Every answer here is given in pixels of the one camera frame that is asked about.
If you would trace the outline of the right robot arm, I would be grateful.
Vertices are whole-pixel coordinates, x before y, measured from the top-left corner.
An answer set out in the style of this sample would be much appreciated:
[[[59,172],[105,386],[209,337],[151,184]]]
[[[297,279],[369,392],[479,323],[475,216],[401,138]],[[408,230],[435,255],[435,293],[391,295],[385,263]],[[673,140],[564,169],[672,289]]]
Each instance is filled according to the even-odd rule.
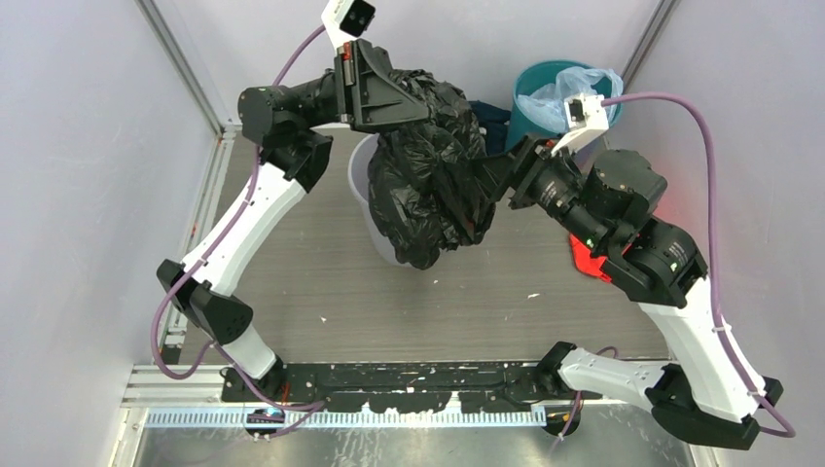
[[[713,315],[707,263],[686,231],[655,215],[666,182],[650,163],[607,150],[583,172],[560,143],[528,135],[472,168],[490,200],[539,206],[579,240],[671,351],[670,361],[630,362],[560,341],[537,366],[543,392],[556,400],[597,393],[650,413],[683,442],[750,449],[761,430],[755,414],[780,398],[782,384],[728,356],[734,339]]]

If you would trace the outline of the black trash bag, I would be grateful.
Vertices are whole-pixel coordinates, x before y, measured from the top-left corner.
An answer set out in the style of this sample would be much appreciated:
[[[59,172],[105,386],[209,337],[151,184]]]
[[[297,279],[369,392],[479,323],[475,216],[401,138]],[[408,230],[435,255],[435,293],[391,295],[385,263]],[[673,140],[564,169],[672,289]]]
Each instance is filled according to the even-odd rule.
[[[391,79],[430,117],[379,135],[369,163],[369,204],[398,262],[429,269],[445,251],[481,243],[495,215],[473,175],[484,138],[463,90],[425,70]]]

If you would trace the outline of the grey translucent trash bin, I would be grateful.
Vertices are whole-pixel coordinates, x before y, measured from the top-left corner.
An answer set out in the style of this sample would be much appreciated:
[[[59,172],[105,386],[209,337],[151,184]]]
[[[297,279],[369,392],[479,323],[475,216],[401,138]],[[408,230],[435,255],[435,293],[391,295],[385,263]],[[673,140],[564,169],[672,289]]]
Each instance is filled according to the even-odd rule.
[[[348,185],[361,208],[369,237],[379,256],[392,266],[404,267],[405,264],[397,261],[389,239],[378,230],[370,211],[369,163],[377,150],[377,143],[378,136],[369,134],[356,144],[348,160]]]

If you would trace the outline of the teal plastic bucket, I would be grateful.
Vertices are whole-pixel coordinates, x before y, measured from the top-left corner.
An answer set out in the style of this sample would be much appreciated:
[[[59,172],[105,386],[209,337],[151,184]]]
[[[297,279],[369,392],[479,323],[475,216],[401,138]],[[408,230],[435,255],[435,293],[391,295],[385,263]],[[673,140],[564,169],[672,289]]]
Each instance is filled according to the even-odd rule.
[[[580,93],[616,97],[624,91],[624,80],[612,69],[571,60],[533,64],[514,81],[505,148],[513,148],[528,133],[561,137],[569,129],[564,110],[568,97]]]

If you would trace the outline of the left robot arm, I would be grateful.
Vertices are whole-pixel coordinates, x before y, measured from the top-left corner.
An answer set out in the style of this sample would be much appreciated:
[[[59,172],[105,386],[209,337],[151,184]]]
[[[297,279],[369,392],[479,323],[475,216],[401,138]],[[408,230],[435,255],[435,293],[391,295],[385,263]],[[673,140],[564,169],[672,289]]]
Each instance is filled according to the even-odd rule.
[[[282,392],[283,363],[234,291],[263,241],[324,175],[333,139],[319,126],[345,123],[380,133],[428,118],[427,106],[393,81],[393,70],[385,49],[356,39],[338,46],[333,67],[315,80],[244,90],[237,101],[241,133],[259,148],[246,187],[201,243],[157,269],[165,291],[159,309],[180,310],[262,402]]]

